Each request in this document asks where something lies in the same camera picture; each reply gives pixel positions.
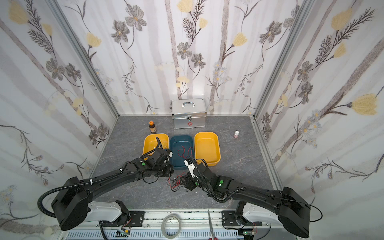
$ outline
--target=scissors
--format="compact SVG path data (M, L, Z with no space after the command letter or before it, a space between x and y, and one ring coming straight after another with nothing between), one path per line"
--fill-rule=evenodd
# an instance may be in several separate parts
M217 237L215 237L214 229L212 227L211 214L209 213L209 210L208 210L208 219L209 219L209 228L211 230L211 235L212 235L212 237L209 238L208 240L218 240Z

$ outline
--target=red wire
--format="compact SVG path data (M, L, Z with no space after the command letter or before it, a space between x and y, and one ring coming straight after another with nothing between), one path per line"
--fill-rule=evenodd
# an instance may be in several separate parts
M179 150L177 150L177 154L179 155L179 157L182 157L182 158L184 158L184 159L187 159L188 156L189 156L189 150L191 150L191 155L192 155L192 151L193 151L193 148L192 148L192 147L188 148L187 156L186 156L186 157L184 157L184 154L185 154L185 147L184 147L183 145L182 145L182 148L183 148L183 149L179 149ZM180 154L179 154L179 151L181 151L181 150L184 150L183 155L180 155Z
M178 177L182 177L184 173L185 173L185 172L183 172L181 175L177 175L176 178L178 178ZM180 183L181 183L181 181L180 181L180 179L178 179L177 184L176 184L175 186L171 187L171 188L175 188L175 187L179 186Z

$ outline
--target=tangled wires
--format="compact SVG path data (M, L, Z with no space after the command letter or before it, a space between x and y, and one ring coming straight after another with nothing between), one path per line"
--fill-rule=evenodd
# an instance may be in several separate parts
M184 173L185 172L183 172L181 175L177 175L177 177L173 178L173 180L171 180L170 177L168 178L167 186L170 186L170 189L173 192L178 191L180 187L184 187L184 184L181 181L181 177L183 176Z
M185 147L184 147L183 145L182 145L181 147L182 147L183 149L179 149L179 150L177 150L177 154L179 155L179 157L182 157L182 158L184 158L184 159L187 159L187 158L189 157L189 155L192 155L192 151L193 151L193 148L192 148L192 147L188 148L188 151L187 151L187 155L186 155L186 156L184 156L184 154L185 154Z

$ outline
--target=clear tape roll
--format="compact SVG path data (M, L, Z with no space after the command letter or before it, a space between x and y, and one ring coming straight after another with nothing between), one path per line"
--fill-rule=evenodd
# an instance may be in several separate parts
M175 235L172 235L172 236L170 236L170 235L168 235L166 233L166 223L171 218L175 218L179 222L179 230L177 231L177 233ZM170 215L166 216L163 219L163 222L161 223L161 233L163 234L163 236L165 238L167 238L167 239L174 239L174 238L176 238L180 234L180 232L181 232L181 222L180 222L180 219L179 219L179 217L177 215L170 214Z

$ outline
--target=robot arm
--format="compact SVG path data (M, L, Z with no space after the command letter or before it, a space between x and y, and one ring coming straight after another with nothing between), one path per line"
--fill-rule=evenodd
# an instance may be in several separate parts
M124 163L122 168L104 175L83 180L70 178L64 186L44 193L38 200L38 208L44 214L56 217L62 230L70 230L84 221L96 220L106 220L113 226L121 226L131 217L121 201L103 203L93 200L121 185L144 177L170 177L173 174L173 167L168 162L171 156L169 149L155 148ZM248 202L275 213L289 232L308 238L310 206L293 189L285 187L283 191L279 191L246 185L230 177L217 176L207 166L197 164L192 158L185 160L185 164L190 172L182 177L182 181L189 190L199 186L218 202L226 202L230 198L243 201L236 210L240 222L247 221L247 217L243 216L243 208L245 202ZM43 199L54 192L59 193L51 204L54 211L52 213L43 206Z
M131 162L124 163L119 170L83 180L70 178L64 186L44 193L37 202L38 208L46 215L56 217L64 231L78 226L83 221L107 220L115 221L116 225L124 224L129 217L129 211L121 201L102 203L93 200L121 185L151 175L170 177L173 174L173 166L169 163L171 155L169 149L155 148ZM59 193L51 204L54 211L52 213L43 206L43 199L54 192Z
M189 190L199 186L206 189L208 196L218 202L233 198L268 209L278 216L287 231L308 238L311 207L293 189L284 187L283 191L280 191L246 185L231 177L217 176L207 166L197 164L192 158L185 160L185 164L190 172L182 181Z

